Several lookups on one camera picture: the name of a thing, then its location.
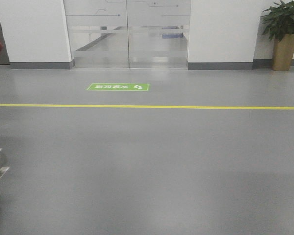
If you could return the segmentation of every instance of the gold planter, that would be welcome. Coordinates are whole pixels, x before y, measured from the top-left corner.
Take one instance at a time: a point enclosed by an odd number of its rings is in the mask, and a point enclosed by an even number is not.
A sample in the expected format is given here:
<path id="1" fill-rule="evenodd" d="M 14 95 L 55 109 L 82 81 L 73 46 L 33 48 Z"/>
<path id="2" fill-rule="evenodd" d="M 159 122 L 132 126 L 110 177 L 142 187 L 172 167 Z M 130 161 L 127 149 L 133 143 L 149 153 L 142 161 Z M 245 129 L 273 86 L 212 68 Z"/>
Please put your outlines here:
<path id="1" fill-rule="evenodd" d="M 272 69 L 288 71 L 294 54 L 294 34 L 286 34 L 281 41 L 275 39 Z"/>

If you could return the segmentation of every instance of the glass panel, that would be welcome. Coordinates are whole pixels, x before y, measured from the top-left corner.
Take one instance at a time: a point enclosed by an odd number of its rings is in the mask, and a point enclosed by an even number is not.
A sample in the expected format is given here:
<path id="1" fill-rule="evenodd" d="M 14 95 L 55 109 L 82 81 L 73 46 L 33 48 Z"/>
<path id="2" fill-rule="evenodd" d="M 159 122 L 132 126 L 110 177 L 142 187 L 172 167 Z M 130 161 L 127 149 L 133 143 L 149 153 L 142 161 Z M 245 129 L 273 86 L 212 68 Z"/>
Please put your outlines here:
<path id="1" fill-rule="evenodd" d="M 185 68 L 191 0 L 127 0 L 129 60 L 137 68 Z"/>
<path id="2" fill-rule="evenodd" d="M 64 0 L 76 67 L 128 67 L 125 0 Z"/>

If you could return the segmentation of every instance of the gray floor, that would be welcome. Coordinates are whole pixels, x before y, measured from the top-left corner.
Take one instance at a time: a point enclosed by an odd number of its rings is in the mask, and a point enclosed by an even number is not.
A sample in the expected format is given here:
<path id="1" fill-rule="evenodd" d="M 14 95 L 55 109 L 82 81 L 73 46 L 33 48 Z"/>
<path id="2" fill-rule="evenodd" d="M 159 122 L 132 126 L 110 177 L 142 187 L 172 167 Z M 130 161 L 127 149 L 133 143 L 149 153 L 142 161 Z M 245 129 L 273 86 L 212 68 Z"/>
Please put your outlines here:
<path id="1" fill-rule="evenodd" d="M 0 67 L 0 103 L 294 106 L 294 67 Z M 0 147 L 0 235 L 294 235 L 294 110 L 0 107 Z"/>

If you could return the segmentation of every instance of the potted plant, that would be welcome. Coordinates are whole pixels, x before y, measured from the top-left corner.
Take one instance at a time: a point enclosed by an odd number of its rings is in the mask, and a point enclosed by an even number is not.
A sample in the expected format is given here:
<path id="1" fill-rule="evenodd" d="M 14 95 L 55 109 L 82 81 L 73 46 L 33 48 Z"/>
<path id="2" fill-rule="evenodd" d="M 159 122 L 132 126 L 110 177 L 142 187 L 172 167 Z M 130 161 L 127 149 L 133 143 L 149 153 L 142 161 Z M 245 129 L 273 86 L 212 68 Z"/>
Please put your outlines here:
<path id="1" fill-rule="evenodd" d="M 269 33 L 269 39 L 275 39 L 272 69 L 288 71 L 294 54 L 294 1 L 289 3 L 275 3 L 278 7 L 271 7 L 262 16 L 263 24 L 267 24 L 263 35 Z"/>

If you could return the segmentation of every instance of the green leaves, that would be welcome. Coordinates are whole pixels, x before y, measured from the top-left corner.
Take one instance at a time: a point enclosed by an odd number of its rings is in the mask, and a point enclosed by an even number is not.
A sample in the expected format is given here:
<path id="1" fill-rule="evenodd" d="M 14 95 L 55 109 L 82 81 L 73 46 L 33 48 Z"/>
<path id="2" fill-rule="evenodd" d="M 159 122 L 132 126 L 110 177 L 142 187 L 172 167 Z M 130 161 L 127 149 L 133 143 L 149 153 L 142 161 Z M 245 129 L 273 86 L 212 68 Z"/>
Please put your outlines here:
<path id="1" fill-rule="evenodd" d="M 274 3 L 278 7 L 264 10 L 270 13 L 263 17 L 263 24 L 267 24 L 262 35 L 269 33 L 269 39 L 282 40 L 285 34 L 294 34 L 294 1 Z"/>

